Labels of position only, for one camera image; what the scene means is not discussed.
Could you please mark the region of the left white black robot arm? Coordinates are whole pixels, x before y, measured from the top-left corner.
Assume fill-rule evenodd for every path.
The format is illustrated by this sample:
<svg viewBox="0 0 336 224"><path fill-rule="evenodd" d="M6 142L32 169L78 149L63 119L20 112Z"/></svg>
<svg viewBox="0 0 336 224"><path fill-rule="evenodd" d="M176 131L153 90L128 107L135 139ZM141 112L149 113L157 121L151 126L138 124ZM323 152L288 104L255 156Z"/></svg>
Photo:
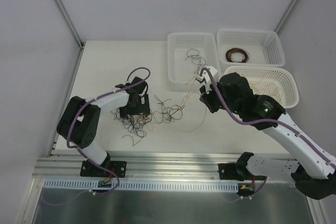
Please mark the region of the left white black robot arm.
<svg viewBox="0 0 336 224"><path fill-rule="evenodd" d="M113 161L96 140L100 118L106 112L119 111L121 119L130 119L135 115L150 114L148 84L145 80L134 77L132 82L117 85L112 91L95 99L72 97L57 125L57 133L62 136L67 145L79 150L84 156L81 177L108 177L114 172L114 177L124 178L127 163Z"/></svg>

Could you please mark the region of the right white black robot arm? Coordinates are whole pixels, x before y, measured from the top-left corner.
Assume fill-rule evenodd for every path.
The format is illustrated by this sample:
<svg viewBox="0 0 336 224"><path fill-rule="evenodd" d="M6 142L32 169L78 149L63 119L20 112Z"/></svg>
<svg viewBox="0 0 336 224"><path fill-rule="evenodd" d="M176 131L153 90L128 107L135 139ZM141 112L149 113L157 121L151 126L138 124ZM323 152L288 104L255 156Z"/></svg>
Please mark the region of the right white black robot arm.
<svg viewBox="0 0 336 224"><path fill-rule="evenodd" d="M274 98L254 94L246 78L233 72L215 80L217 71L203 68L200 101L211 113L225 110L240 125L252 126L278 142L292 156L284 161L244 152L236 163L221 165L225 179L238 181L275 178L305 196L320 200L335 194L335 156L307 136Z"/></svg>

